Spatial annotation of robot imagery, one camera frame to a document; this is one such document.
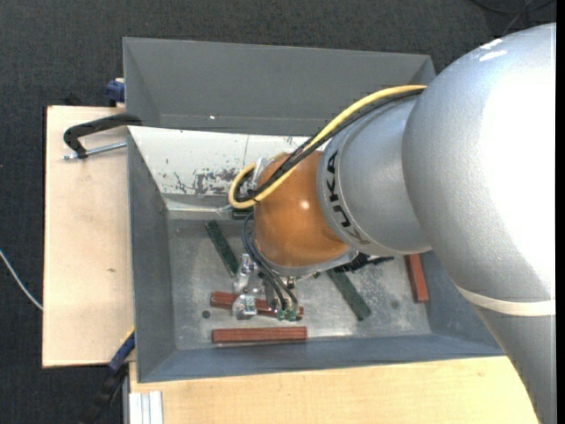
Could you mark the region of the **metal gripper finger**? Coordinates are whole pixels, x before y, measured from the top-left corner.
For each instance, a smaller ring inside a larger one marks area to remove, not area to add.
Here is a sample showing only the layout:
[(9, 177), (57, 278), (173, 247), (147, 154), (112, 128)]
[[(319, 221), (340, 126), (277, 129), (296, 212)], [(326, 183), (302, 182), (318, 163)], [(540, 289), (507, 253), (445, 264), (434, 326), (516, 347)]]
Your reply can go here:
[(240, 294), (233, 302), (233, 315), (238, 320), (252, 319), (258, 313), (256, 297), (252, 294)]
[(241, 254), (236, 276), (233, 280), (233, 291), (236, 294), (260, 294), (260, 270), (249, 254)]

